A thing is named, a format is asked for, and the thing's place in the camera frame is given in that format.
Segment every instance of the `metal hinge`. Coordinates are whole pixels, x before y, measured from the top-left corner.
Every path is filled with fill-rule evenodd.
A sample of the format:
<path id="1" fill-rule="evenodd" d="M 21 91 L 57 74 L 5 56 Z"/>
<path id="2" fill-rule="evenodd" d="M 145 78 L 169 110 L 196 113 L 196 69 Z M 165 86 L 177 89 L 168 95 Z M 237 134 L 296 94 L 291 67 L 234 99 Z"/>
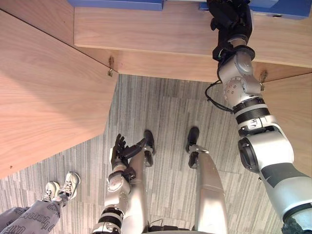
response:
<path id="1" fill-rule="evenodd" d="M 114 68 L 114 57 L 110 56 L 108 59 L 108 63 L 109 63 L 109 71 L 107 72 L 107 75 L 112 77 L 113 76 L 113 68 Z"/>
<path id="2" fill-rule="evenodd" d="M 260 74 L 260 85 L 261 85 L 261 91 L 264 91 L 264 82 L 265 79 L 268 77 L 268 71 L 263 70 Z"/>

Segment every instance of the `white sneaker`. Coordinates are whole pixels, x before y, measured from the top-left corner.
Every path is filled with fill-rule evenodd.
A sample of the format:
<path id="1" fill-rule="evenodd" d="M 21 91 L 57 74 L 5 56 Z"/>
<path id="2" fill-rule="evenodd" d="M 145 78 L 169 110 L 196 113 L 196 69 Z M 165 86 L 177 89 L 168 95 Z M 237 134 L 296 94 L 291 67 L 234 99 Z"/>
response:
<path id="1" fill-rule="evenodd" d="M 80 177 L 75 172 L 68 172 L 66 175 L 65 183 L 60 189 L 58 194 L 66 194 L 68 200 L 77 196 L 77 186 L 80 184 Z"/>
<path id="2" fill-rule="evenodd" d="M 54 181 L 50 181 L 45 186 L 45 193 L 43 195 L 42 201 L 49 201 L 59 194 L 59 184 Z"/>

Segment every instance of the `shoelace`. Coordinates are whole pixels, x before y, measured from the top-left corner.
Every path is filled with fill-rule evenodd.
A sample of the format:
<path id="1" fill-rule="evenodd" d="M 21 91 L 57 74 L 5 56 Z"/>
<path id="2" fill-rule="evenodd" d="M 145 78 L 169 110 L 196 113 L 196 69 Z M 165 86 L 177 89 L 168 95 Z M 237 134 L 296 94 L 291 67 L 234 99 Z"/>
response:
<path id="1" fill-rule="evenodd" d="M 45 195 L 43 196 L 44 200 L 51 201 L 51 194 L 52 194 L 51 190 L 46 190 Z"/>
<path id="2" fill-rule="evenodd" d="M 65 181 L 65 184 L 64 184 L 64 186 L 62 188 L 62 192 L 66 192 L 69 195 L 71 195 L 72 194 L 71 188 L 72 188 L 72 182 Z"/>

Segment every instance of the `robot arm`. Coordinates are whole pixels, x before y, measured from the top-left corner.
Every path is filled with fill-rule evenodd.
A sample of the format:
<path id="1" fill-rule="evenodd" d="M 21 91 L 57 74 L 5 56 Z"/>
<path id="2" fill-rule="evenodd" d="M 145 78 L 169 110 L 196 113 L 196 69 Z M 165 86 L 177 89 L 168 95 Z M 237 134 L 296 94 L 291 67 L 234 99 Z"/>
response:
<path id="1" fill-rule="evenodd" d="M 312 179 L 293 166 L 293 149 L 275 117 L 270 114 L 253 76 L 254 51 L 247 46 L 252 16 L 245 0 L 208 0 L 218 29 L 213 58 L 224 97 L 233 107 L 242 139 L 238 142 L 245 168 L 258 173 L 286 234 L 294 225 L 312 233 Z"/>
<path id="2" fill-rule="evenodd" d="M 135 170 L 128 160 L 137 155 L 146 143 L 142 139 L 136 145 L 125 146 L 124 137 L 116 138 L 115 146 L 111 149 L 111 165 L 113 172 L 108 176 L 108 190 L 104 202 L 104 210 L 92 234 L 121 234 L 123 218 L 128 210 L 131 180 L 136 178 Z"/>

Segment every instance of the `blue object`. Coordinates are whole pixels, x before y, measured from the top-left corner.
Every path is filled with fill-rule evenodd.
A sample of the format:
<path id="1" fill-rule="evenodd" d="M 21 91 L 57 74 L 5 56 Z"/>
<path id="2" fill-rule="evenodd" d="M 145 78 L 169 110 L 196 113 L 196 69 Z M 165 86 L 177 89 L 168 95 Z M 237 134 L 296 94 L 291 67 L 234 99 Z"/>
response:
<path id="1" fill-rule="evenodd" d="M 309 17 L 312 0 L 279 0 L 276 4 L 270 6 L 273 2 L 270 0 L 254 0 L 250 3 L 250 8 L 255 12 L 267 13 L 269 16 L 291 18 L 301 20 Z M 199 4 L 199 9 L 208 10 L 206 2 Z"/>
<path id="2" fill-rule="evenodd" d="M 106 7 L 161 11 L 163 0 L 68 0 L 73 7 Z"/>

